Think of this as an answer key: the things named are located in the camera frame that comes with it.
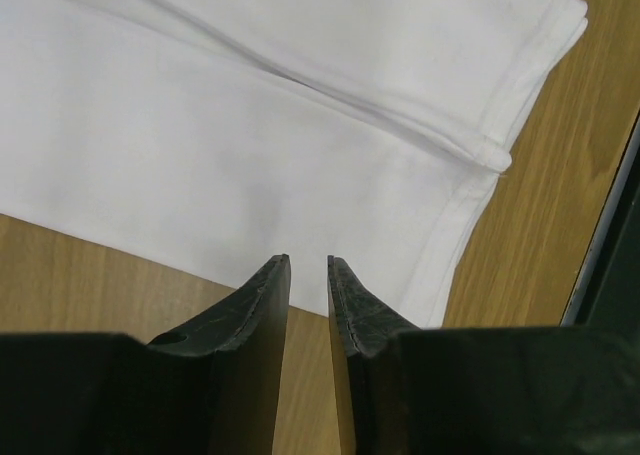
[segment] black plastic piece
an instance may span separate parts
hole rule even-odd
[[[271,454],[286,255],[148,346],[123,334],[0,337],[0,453]]]
[[[640,453],[640,359],[588,328],[419,330],[329,259],[343,453]]]
[[[576,324],[618,333],[640,353],[640,155],[636,155]]]

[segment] white t-shirt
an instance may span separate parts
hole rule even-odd
[[[341,256],[423,326],[586,27],[579,0],[0,7],[0,212],[231,286],[288,253],[317,313]]]

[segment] folded white cloth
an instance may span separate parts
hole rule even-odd
[[[0,212],[232,286],[287,252],[318,313],[340,255],[430,326],[586,26],[578,0],[81,1],[0,0]]]

